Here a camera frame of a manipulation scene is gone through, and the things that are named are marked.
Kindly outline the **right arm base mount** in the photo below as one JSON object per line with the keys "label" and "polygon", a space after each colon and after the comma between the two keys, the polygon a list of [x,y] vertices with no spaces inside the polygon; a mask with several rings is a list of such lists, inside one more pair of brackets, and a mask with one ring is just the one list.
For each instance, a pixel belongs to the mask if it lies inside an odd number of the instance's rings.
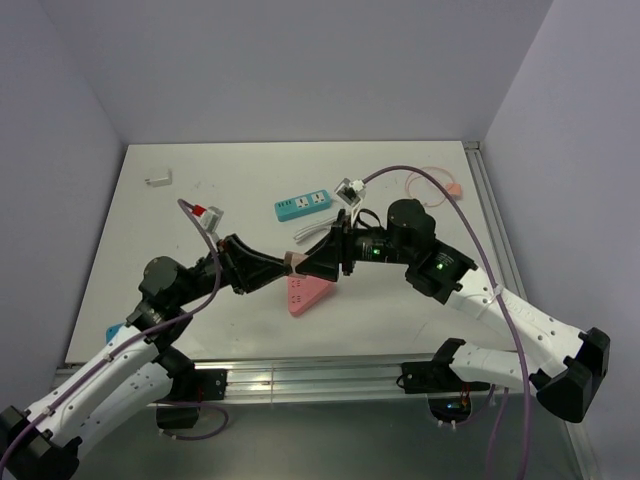
{"label": "right arm base mount", "polygon": [[396,385],[407,395],[425,395],[429,412],[439,428],[455,430],[490,404],[495,387],[465,382],[448,366],[436,361],[404,362]]}

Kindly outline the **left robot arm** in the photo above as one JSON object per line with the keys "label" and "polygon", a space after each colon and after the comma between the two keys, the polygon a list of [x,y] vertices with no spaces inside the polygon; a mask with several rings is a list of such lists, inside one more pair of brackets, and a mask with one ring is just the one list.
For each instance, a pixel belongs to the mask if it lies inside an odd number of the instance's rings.
{"label": "left robot arm", "polygon": [[16,479],[69,479],[82,454],[148,404],[178,402],[197,415],[199,376],[173,346],[194,316],[185,305],[208,306],[226,286],[251,293],[293,271],[289,256],[257,252],[235,235],[208,245],[193,267],[167,256],[151,260],[141,301],[106,346],[42,399],[2,411],[2,471]]}

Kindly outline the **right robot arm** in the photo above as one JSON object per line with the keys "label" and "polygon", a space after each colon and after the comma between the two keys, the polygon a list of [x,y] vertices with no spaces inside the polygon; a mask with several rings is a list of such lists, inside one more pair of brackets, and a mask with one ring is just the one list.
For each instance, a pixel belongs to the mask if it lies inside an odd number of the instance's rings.
{"label": "right robot arm", "polygon": [[435,235],[436,222],[416,200],[393,202],[383,227],[353,227],[339,214],[330,232],[294,271],[335,282],[356,262],[406,266],[405,279],[419,293],[480,322],[514,342],[513,352],[449,339],[433,360],[443,389],[481,382],[530,394],[556,417],[583,421],[608,372],[610,338],[581,330],[542,312],[493,283],[488,273]]}

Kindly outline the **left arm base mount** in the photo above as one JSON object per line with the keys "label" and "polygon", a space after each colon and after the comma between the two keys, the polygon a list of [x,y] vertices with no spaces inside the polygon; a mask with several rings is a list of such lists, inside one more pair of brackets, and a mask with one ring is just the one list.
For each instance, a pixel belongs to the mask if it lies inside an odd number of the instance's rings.
{"label": "left arm base mount", "polygon": [[[227,377],[225,369],[194,369],[174,378],[169,393],[157,402],[155,419],[160,434],[180,441],[199,441],[222,433],[230,416],[216,402],[225,397]],[[195,427],[206,412],[221,416],[216,429],[191,436],[181,433]]]}

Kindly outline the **pink triangular power strip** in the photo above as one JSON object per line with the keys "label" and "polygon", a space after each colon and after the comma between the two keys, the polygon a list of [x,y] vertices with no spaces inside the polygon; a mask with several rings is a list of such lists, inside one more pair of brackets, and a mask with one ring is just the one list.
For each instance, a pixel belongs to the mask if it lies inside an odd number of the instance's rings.
{"label": "pink triangular power strip", "polygon": [[300,317],[331,294],[334,288],[335,284],[333,282],[317,277],[289,276],[287,279],[287,307],[289,314],[293,317]]}

